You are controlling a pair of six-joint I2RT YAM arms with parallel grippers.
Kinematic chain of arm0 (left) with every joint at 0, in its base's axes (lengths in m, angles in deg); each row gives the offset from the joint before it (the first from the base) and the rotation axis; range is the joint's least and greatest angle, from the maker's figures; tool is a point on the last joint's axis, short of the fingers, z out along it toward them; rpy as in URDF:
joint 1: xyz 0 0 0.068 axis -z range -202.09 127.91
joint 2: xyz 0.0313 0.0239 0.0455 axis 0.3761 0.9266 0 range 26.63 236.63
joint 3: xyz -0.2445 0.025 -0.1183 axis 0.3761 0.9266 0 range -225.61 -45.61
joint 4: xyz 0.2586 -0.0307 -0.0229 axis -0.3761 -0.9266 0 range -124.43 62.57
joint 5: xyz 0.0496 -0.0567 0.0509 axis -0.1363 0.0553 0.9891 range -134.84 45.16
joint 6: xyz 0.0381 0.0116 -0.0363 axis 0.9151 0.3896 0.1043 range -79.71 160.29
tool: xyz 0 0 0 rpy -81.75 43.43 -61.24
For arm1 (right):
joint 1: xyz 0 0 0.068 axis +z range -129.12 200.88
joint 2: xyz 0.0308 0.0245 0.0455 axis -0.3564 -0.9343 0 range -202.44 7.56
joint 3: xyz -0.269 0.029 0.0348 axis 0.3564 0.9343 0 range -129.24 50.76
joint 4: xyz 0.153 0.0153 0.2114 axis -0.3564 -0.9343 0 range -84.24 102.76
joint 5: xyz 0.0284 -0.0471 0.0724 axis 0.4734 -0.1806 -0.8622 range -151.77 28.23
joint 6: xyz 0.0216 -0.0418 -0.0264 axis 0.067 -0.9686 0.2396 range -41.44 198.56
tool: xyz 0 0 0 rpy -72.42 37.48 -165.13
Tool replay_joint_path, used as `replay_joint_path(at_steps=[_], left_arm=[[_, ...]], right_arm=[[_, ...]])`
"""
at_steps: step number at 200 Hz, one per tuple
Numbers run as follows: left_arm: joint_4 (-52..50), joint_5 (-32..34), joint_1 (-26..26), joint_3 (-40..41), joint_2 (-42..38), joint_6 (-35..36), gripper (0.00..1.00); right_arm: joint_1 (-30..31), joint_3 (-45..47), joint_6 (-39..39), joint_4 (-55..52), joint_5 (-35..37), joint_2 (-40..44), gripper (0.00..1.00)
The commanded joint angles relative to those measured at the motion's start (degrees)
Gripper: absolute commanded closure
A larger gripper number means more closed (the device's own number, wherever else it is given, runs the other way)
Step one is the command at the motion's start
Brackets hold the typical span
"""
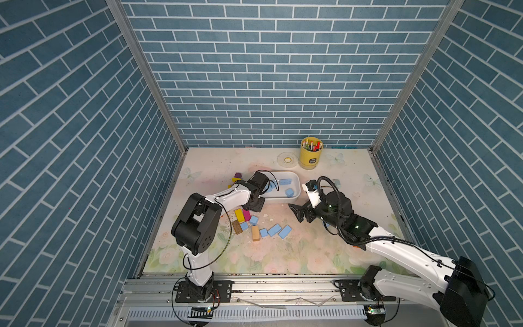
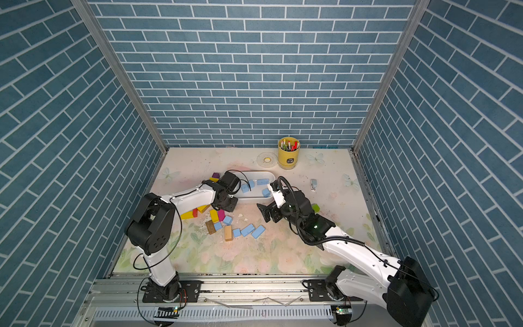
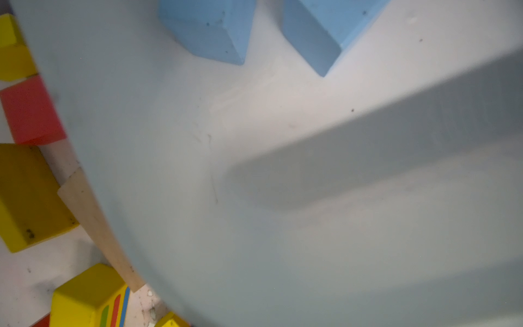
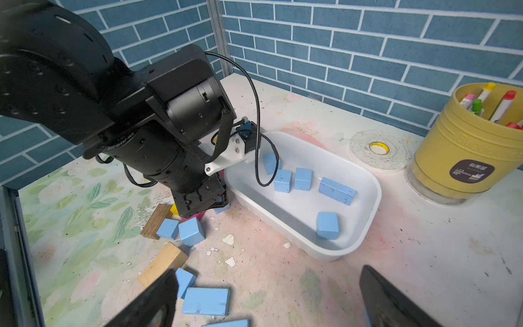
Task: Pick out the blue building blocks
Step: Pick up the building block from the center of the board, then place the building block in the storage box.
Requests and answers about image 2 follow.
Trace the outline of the white rectangular dish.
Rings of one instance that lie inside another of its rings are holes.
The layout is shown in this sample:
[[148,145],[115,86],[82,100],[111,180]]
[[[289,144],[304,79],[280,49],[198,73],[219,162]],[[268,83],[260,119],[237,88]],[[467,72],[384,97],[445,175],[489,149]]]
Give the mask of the white rectangular dish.
[[272,195],[268,198],[265,198],[262,194],[262,190],[269,187],[268,185],[257,185],[257,180],[261,178],[269,178],[270,183],[275,181],[276,177],[274,174],[268,171],[232,171],[233,174],[235,174],[241,181],[241,186],[244,184],[247,184],[249,186],[249,180],[254,180],[256,186],[254,188],[250,188],[250,191],[247,193],[243,193],[241,186],[238,190],[238,193],[235,195],[236,198],[238,198],[239,202],[245,202],[245,203],[269,203],[270,199],[272,198]]

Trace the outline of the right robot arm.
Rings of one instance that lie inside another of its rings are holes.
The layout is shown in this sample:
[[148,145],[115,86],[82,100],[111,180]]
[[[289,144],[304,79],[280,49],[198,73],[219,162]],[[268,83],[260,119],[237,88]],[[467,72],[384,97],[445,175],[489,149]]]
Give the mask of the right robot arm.
[[400,260],[350,237],[334,222],[316,213],[308,198],[294,189],[264,189],[272,197],[269,205],[259,204],[266,222],[287,220],[296,227],[302,242],[334,254],[361,271],[358,276],[337,266],[326,278],[330,297],[339,300],[355,296],[379,305],[401,326],[421,326],[439,294],[420,264],[407,256]]

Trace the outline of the blue cube pair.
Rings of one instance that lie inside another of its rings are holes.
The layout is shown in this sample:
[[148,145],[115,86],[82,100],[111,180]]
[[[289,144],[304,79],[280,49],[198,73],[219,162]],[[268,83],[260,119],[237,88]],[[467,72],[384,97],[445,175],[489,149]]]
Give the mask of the blue cube pair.
[[270,192],[270,190],[267,189],[267,188],[265,188],[265,189],[262,190],[262,194],[263,194],[263,196],[264,196],[265,198],[268,198],[268,197],[271,196],[271,192]]

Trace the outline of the blue long block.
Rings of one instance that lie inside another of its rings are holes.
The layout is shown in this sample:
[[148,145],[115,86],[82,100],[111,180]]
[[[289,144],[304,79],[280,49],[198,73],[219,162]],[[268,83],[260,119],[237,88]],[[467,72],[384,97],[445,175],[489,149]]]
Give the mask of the blue long block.
[[241,230],[241,235],[243,237],[246,237],[247,235],[252,233],[255,229],[256,229],[255,226],[251,223]]
[[256,229],[251,233],[252,237],[254,239],[258,239],[264,232],[266,231],[264,226],[258,226]]

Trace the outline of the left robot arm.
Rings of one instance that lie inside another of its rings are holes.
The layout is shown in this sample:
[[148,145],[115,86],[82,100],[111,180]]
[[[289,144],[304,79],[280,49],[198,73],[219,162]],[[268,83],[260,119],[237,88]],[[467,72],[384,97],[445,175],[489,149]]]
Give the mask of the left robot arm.
[[179,274],[169,259],[168,242],[176,218],[195,208],[210,205],[215,210],[232,212],[238,199],[235,194],[241,180],[225,172],[215,182],[206,180],[193,189],[173,195],[148,193],[139,202],[129,220],[125,235],[144,258],[144,271],[149,272],[148,289],[161,302],[174,302],[182,297]]

